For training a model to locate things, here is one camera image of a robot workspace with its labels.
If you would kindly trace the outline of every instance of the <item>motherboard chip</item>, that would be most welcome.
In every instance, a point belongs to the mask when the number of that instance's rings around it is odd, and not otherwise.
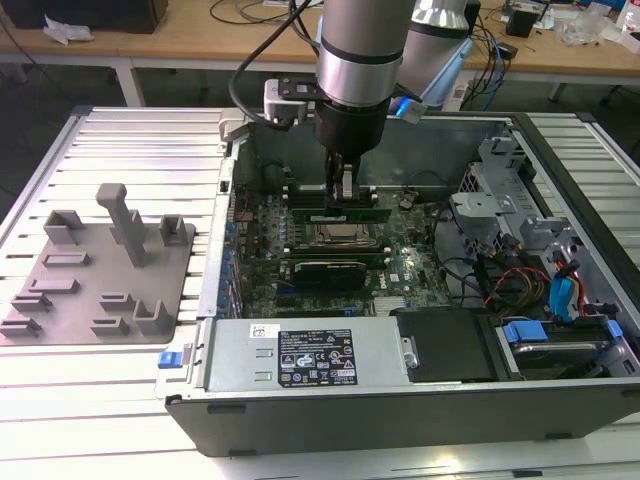
[[[358,243],[370,240],[369,226],[363,224],[324,224],[316,226],[316,243]]]

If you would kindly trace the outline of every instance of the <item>gray plastic bracket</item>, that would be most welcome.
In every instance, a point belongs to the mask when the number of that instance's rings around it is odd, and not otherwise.
[[[75,293],[80,284],[77,280],[34,280],[27,287],[32,293]]]
[[[98,336],[101,335],[129,335],[129,325],[122,317],[105,317],[93,320],[91,330]]]
[[[21,293],[13,297],[11,306],[20,313],[48,312],[53,304],[44,293]]]
[[[133,310],[133,321],[143,335],[162,333],[171,327],[171,315],[167,312],[162,301],[156,302],[153,313],[147,310],[145,304],[138,300]]]
[[[158,230],[165,247],[186,245],[189,242],[187,229],[180,215],[164,215],[160,219]]]
[[[131,223],[133,224],[133,228],[135,229],[136,234],[140,235],[140,237],[144,241],[147,235],[147,229],[145,228],[144,223],[142,223],[142,217],[140,216],[140,213],[137,210],[129,210],[129,213],[131,213]],[[118,236],[116,227],[111,227],[110,230],[111,235],[113,235],[113,239],[116,241],[116,244],[122,245],[122,240],[120,240],[120,237]]]
[[[42,327],[32,318],[7,319],[0,322],[5,337],[37,337]]]
[[[136,302],[129,293],[106,292],[100,295],[100,305],[105,312],[132,311]]]
[[[89,265],[89,255],[86,252],[51,253],[42,264],[47,268],[86,267]]]
[[[71,233],[84,228],[84,224],[74,210],[54,210],[44,223],[44,231],[54,245],[77,245]]]
[[[127,251],[131,264],[139,268],[144,266],[144,236],[140,235],[140,229],[131,219],[131,212],[124,202],[126,196],[127,189],[122,183],[103,183],[96,201],[109,212],[117,238]]]

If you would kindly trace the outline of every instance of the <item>sticker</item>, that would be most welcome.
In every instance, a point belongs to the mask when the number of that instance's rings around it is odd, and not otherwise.
[[[249,338],[278,338],[279,323],[254,324],[249,328]]]
[[[278,359],[285,388],[358,384],[351,330],[278,332]]]

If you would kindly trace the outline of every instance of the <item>blue cable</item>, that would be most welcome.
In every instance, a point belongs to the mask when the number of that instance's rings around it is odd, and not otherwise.
[[[488,40],[491,43],[493,43],[493,48],[496,49],[496,62],[498,64],[498,71],[502,72],[502,57],[500,56],[500,49],[498,48],[498,44],[496,43],[495,39],[493,39],[493,38],[489,38]],[[496,79],[491,84],[491,88],[489,89],[489,96],[487,97],[487,100],[484,102],[484,105],[482,106],[482,111],[483,112],[487,110],[487,108],[491,104],[491,101],[496,96],[496,92],[498,91],[498,84],[500,83],[501,76],[502,75],[499,73],[497,75]]]

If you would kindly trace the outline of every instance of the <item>gray floor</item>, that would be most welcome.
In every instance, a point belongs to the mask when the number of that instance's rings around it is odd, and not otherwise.
[[[46,76],[27,67],[29,81],[15,85],[0,79],[0,219],[11,208],[46,153],[74,105],[124,106],[111,71],[97,67],[47,67],[46,72],[70,97],[65,99]],[[231,106],[228,72],[142,70],[144,95],[149,106]],[[267,74],[246,73],[240,82],[250,106],[262,102]],[[510,82],[508,75],[490,106],[491,111],[590,112],[627,152],[640,141],[640,91],[621,90],[608,105],[601,99],[608,86],[570,85],[558,103],[547,99],[550,85]],[[467,109],[479,109],[479,99]],[[640,161],[640,148],[634,152]]]

